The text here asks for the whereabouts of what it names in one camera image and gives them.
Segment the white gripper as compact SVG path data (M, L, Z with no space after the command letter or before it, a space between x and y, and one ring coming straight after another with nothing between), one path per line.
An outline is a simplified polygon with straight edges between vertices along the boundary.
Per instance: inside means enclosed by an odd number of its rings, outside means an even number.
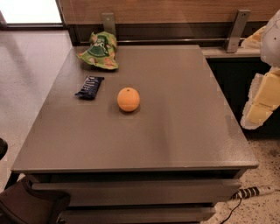
M241 126L246 130L255 130L263 126L280 106L280 10L266 27L244 39L241 46L260 48L261 60L272 67L265 75L255 75L242 111Z

